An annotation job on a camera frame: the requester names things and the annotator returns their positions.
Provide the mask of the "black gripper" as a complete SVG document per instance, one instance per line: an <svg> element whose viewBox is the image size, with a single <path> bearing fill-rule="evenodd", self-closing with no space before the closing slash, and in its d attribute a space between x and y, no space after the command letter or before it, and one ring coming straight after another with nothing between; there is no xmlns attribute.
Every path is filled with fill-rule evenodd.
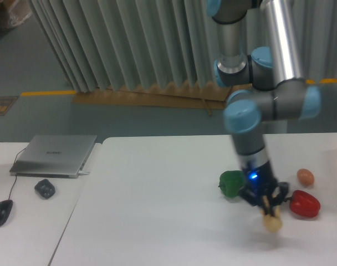
<svg viewBox="0 0 337 266"><path fill-rule="evenodd" d="M264 216L280 218L280 204L289 193L289 183L279 182L274 176L270 162L257 168L244 168L245 185L238 195L252 206L262 207Z"/></svg>

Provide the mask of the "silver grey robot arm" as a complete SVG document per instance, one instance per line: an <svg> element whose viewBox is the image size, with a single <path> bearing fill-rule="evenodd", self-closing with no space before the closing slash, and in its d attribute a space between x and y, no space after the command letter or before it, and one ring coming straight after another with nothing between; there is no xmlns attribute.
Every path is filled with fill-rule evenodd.
<svg viewBox="0 0 337 266"><path fill-rule="evenodd" d="M207 1L216 23L220 57L214 62L218 85L250 83L228 97L223 122L231 134L245 185L239 195L267 217L276 217L289 185L275 177L263 138L263 123L318 115L321 95L305 82L292 14L292 1ZM258 8L267 24L268 46L247 55L242 20Z"/></svg>

